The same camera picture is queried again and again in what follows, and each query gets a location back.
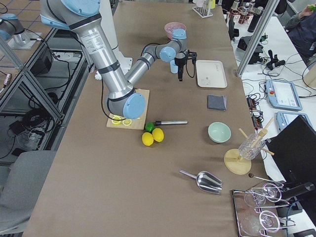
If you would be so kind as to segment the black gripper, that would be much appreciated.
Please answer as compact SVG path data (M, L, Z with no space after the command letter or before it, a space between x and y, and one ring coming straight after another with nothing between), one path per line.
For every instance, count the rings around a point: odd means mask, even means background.
M197 53L187 50L184 52L180 52L174 58L175 65L178 67L177 75L179 81L183 81L183 68L187 64L188 60L192 60L192 64L193 66L195 66L197 60Z

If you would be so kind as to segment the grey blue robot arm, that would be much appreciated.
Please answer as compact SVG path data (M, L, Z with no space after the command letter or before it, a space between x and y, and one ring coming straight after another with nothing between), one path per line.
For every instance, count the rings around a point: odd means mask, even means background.
M99 0L42 0L41 21L77 34L109 90L109 112L126 119L137 119L145 110L146 100L136 92L134 85L157 59L167 63L174 60L178 66L178 79L182 79L189 53L186 31L174 30L167 44L146 46L141 57L125 74L102 29L101 5Z

